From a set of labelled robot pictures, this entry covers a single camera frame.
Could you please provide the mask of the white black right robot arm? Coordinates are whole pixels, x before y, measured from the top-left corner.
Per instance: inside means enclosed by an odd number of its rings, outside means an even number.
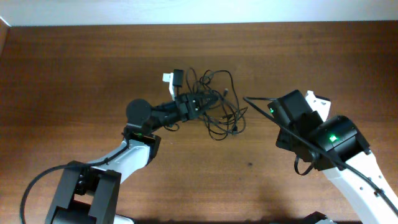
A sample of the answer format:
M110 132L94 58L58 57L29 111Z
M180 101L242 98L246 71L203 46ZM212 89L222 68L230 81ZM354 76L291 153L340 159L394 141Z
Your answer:
M363 223L397 223L397 195L370 145L349 118L329 118L331 101L294 90L268 104L280 130L276 146L310 163L344 195Z

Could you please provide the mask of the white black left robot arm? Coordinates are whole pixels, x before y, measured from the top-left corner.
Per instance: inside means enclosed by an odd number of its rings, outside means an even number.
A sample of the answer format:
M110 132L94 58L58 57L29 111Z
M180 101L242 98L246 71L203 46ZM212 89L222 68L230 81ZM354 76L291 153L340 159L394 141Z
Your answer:
M157 155L161 138L154 131L196 119L217 101L218 97L210 93L181 94L158 106L143 99L131 101L126 108L121 145L100 159L71 161L64 167L45 222L134 223L132 218L116 213L119 188Z

